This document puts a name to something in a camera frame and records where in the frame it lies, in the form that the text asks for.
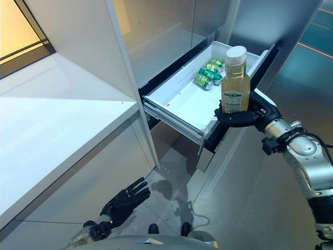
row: white shelf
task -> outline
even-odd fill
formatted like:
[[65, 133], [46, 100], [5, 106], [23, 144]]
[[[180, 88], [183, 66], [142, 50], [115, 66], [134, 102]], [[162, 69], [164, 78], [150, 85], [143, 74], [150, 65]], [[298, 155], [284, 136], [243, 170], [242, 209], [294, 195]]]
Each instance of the white shelf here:
[[138, 107], [57, 54], [1, 79], [0, 87], [2, 228]]

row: red light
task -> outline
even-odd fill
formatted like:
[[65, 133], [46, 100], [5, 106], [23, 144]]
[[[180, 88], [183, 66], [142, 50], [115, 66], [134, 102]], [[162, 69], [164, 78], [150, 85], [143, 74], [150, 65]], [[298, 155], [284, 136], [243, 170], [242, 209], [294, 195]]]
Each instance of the red light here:
[[309, 45], [306, 45], [306, 44], [304, 44], [304, 43], [300, 43], [300, 42], [298, 42], [297, 44], [302, 45], [302, 46], [304, 46], [304, 47], [306, 47], [306, 48], [312, 49], [313, 51], [316, 51], [316, 52], [318, 52], [318, 53], [320, 53], [320, 54], [322, 54], [322, 55], [324, 55], [324, 56], [327, 56], [327, 57], [329, 57], [329, 58], [333, 58], [333, 56], [331, 56], [331, 55], [329, 55], [329, 54], [326, 54], [326, 53], [324, 53], [324, 52], [321, 52], [321, 51], [319, 51], [319, 50], [317, 50], [317, 49], [315, 49], [315, 48], [312, 48], [312, 47], [310, 47]]

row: bottle cap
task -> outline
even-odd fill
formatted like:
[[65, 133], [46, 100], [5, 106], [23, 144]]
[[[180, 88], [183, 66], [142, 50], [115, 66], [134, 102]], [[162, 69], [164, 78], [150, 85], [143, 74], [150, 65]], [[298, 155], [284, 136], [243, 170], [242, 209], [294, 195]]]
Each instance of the bottle cap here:
[[246, 60], [246, 48], [243, 46], [235, 46], [227, 50], [225, 63], [230, 66], [237, 66]]

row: white drawer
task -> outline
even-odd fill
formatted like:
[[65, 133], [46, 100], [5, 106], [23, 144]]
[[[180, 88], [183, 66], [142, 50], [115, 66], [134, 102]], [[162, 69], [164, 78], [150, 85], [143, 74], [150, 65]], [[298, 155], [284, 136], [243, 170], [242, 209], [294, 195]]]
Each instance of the white drawer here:
[[[210, 58], [224, 59], [229, 48], [226, 44], [212, 42], [194, 59], [144, 96], [145, 111], [199, 144], [201, 149], [198, 155], [201, 154], [205, 140], [214, 130], [221, 129], [221, 124], [214, 117], [214, 111], [219, 107], [221, 99], [221, 85], [204, 91], [194, 84], [193, 79]], [[270, 51], [266, 50], [260, 56], [247, 53], [246, 72], [251, 78]]]

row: green can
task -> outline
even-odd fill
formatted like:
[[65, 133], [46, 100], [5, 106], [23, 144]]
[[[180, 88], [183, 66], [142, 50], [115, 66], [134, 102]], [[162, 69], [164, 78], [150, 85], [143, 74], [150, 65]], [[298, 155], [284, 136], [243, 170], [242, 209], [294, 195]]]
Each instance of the green can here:
[[194, 82], [204, 90], [210, 90], [213, 87], [212, 80], [202, 74], [196, 74]]
[[214, 64], [214, 65], [217, 65], [219, 67], [223, 67], [224, 65], [224, 60], [222, 59], [217, 59], [217, 58], [212, 58], [209, 60], [208, 62], [209, 64]]
[[215, 73], [220, 73], [222, 71], [221, 67], [214, 65], [214, 64], [206, 64], [206, 68]]
[[211, 70], [206, 69], [204, 67], [202, 67], [199, 70], [199, 74], [202, 74], [205, 77], [208, 77], [208, 78], [210, 78], [213, 81], [221, 81], [222, 80], [222, 76], [220, 74], [217, 74], [214, 71], [211, 71]]

